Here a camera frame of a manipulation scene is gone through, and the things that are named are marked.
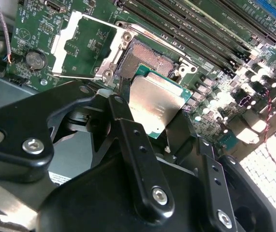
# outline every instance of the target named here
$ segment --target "black plastic arm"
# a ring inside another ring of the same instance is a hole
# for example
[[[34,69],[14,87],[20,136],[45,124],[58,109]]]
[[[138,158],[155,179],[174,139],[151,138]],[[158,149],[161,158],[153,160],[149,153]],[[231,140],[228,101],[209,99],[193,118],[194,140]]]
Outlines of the black plastic arm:
[[[70,82],[0,108],[0,178],[14,182],[42,178],[53,158],[52,140],[60,122],[94,96],[81,82]],[[30,142],[26,152],[24,142],[32,139],[41,143]]]

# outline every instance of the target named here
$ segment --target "screw hole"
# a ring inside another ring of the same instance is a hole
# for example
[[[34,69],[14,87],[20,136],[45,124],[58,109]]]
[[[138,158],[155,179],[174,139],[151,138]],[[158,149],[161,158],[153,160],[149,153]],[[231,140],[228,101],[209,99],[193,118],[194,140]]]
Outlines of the screw hole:
[[[137,135],[137,136],[140,135],[140,132],[139,132],[138,130],[134,130],[133,133],[134,133],[135,135]]]
[[[215,172],[218,172],[218,168],[215,166],[212,166],[212,168],[214,169]]]
[[[140,149],[140,151],[143,152],[143,153],[146,153],[146,152],[147,152],[147,149],[146,149],[144,146],[140,146],[139,149]]]
[[[217,180],[216,178],[214,179],[215,183],[217,183],[217,185],[221,186],[221,182],[219,180]]]

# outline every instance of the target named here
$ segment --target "ram slot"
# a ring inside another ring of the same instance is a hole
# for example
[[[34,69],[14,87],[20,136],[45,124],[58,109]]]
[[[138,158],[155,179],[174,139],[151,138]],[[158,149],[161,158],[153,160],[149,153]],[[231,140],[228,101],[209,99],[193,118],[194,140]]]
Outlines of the ram slot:
[[[182,17],[185,22],[190,23],[197,28],[199,28],[201,31],[203,31],[205,34],[207,34],[209,37],[211,37],[213,40],[217,41],[217,43],[221,44],[222,46],[225,46],[231,53],[234,53],[235,55],[238,55],[240,51],[239,48],[242,49],[242,51],[248,51],[249,49],[240,45],[237,41],[232,39],[229,35],[222,32],[218,27],[214,26],[210,21],[208,21],[206,18],[200,16],[195,11],[191,10],[190,8],[186,8],[188,12],[182,11],[180,7],[177,7],[176,4],[179,4],[175,1],[171,0],[158,0],[162,5],[172,9],[170,10],[171,14],[177,13],[179,17]]]
[[[229,63],[232,60],[232,54],[227,55],[225,53],[225,48],[219,49],[218,47],[212,46],[211,43],[209,43],[206,39],[214,41],[212,38],[210,38],[208,35],[206,35],[203,31],[201,31],[199,28],[197,28],[194,25],[190,25],[194,30],[196,30],[198,33],[201,33],[201,35],[204,35],[205,38],[201,39],[197,36],[196,33],[193,33],[193,31],[190,31],[185,25],[189,25],[185,20],[180,18],[177,15],[174,15],[174,18],[160,10],[159,8],[154,7],[154,5],[150,4],[150,1],[148,0],[135,0],[136,2],[140,3],[142,6],[146,7],[148,10],[150,10],[152,13],[156,14],[157,16],[161,17],[162,19],[166,20],[170,23],[174,28],[176,28],[178,31],[181,31],[180,35],[184,35],[186,38],[190,39],[191,41],[194,41],[195,43],[199,43],[202,46],[205,46],[210,51],[214,52],[217,56],[224,59],[227,63]]]
[[[250,15],[245,13],[240,7],[229,0],[211,0],[216,5],[225,10],[236,21],[243,24],[249,31],[259,37],[267,44],[276,43],[276,35],[256,22]]]
[[[172,31],[171,29],[168,29],[167,26],[168,27],[172,27],[172,25],[169,22],[167,22],[166,20],[164,20],[164,19],[161,20],[161,23],[165,24],[165,25],[163,25],[161,23],[158,23],[158,21],[156,21],[155,19],[147,16],[145,14],[145,12],[139,10],[137,7],[135,7],[133,5],[133,1],[132,0],[131,0],[130,3],[124,2],[123,9],[126,10],[126,11],[128,11],[128,12],[130,12],[130,13],[132,13],[132,14],[135,14],[135,15],[141,17],[143,20],[145,20],[150,25],[152,25],[152,26],[160,29],[163,34],[167,34],[168,36],[170,36],[172,40],[178,41],[186,49],[189,49],[189,50],[193,51],[194,53],[196,53],[199,56],[201,56],[203,59],[205,59],[208,62],[212,63],[213,65],[217,66],[218,68],[220,68],[222,70],[224,68],[226,68],[227,64],[223,64],[223,63],[219,62],[216,57],[207,56],[206,53],[208,55],[210,55],[208,52],[206,52],[205,50],[202,50],[196,44],[189,43],[185,38],[182,38],[182,36],[178,35],[176,33],[178,30]]]

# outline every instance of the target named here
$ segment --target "cable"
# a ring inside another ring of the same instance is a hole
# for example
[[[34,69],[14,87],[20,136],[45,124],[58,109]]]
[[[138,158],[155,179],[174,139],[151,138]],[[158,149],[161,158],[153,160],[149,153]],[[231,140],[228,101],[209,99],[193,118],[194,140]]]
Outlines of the cable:
[[[269,121],[270,121],[270,118],[271,118],[271,111],[272,111],[272,99],[271,99],[269,90],[266,91],[266,96],[268,98],[268,116],[267,116],[267,120],[266,120],[267,125],[266,125],[265,131],[264,131],[264,141],[263,142],[265,144],[265,149],[267,150],[268,156],[271,158],[273,163],[275,163],[275,165],[276,165],[276,160],[272,157],[272,155],[271,155],[271,153],[268,149],[268,146],[267,146],[268,131],[270,129]]]
[[[4,33],[5,40],[6,40],[8,62],[11,64],[10,37],[9,37],[9,32],[8,32],[7,24],[6,24],[5,20],[4,20],[3,14],[2,14],[1,7],[0,7],[0,22],[1,22],[1,25],[2,25],[2,28],[3,28],[3,33]]]

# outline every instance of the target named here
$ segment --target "sticker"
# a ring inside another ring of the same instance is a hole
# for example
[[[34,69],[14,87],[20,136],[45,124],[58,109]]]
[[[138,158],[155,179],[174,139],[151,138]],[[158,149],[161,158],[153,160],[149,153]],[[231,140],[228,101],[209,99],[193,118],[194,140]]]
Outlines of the sticker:
[[[52,180],[52,182],[54,182],[57,185],[62,185],[64,183],[66,183],[67,181],[71,180],[71,178],[63,176],[63,175],[58,175],[56,173],[53,172],[49,172],[50,175],[50,179]]]

